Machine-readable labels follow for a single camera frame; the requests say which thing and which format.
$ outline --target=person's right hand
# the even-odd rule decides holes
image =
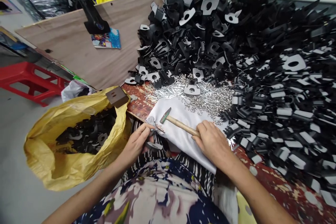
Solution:
[[[153,125],[143,123],[133,134],[129,137],[127,144],[123,151],[118,156],[117,160],[120,165],[125,166],[125,169],[130,168],[138,159],[138,156],[141,153],[145,153],[148,151],[147,147],[144,147],[144,143],[146,142],[151,129],[154,129]],[[154,143],[154,138],[151,136],[149,141]]]
[[[232,152],[226,136],[212,122],[204,120],[197,125],[201,138],[192,136],[203,154],[220,169],[229,169],[238,160]]]

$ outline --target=metal hammer head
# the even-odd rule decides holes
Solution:
[[[161,118],[160,120],[160,123],[163,124],[165,122],[165,120],[167,119],[167,116],[169,115],[170,111],[171,111],[172,108],[169,108],[167,110],[167,112],[163,115],[163,117]]]

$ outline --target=floor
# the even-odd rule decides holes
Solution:
[[[26,134],[48,109],[61,104],[62,99],[55,97],[48,102],[49,106],[41,107],[0,89],[0,223],[41,223],[88,183],[67,191],[49,191],[26,165],[23,152]]]

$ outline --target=white cloth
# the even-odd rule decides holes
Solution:
[[[153,110],[147,117],[147,121],[151,124],[153,123],[151,122],[151,120],[148,119],[150,117],[153,117],[156,126],[165,132],[160,133],[160,131],[158,131],[160,135],[167,138],[180,150],[195,159],[210,172],[216,174],[216,166],[214,166],[211,161],[203,155],[201,149],[198,147],[197,143],[191,138],[191,135],[189,133],[175,126],[167,120],[164,122],[164,124],[160,123],[162,116],[170,107],[171,112],[169,115],[171,117],[179,120],[180,122],[193,129],[196,129],[197,124],[201,123],[203,120],[213,121],[213,119],[211,119],[206,112],[203,112],[203,115],[197,114],[199,110],[197,110],[196,112],[190,112],[188,109],[185,109],[185,105],[178,98],[161,98],[160,100],[158,100],[157,104],[154,106]],[[222,125],[219,125],[218,128],[223,130],[227,125],[228,123],[225,122]]]
[[[230,224],[238,224],[237,187],[234,185],[215,184],[214,200]]]

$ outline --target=yellow plastic bag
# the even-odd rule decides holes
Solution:
[[[104,108],[111,108],[105,94],[117,86],[89,96],[77,97],[51,108],[30,130],[24,143],[27,164],[44,186],[53,191],[72,188],[113,162],[124,149],[131,122],[126,118],[127,104],[115,108],[117,118],[111,133],[96,155],[57,152],[56,138],[68,127],[89,119]]]

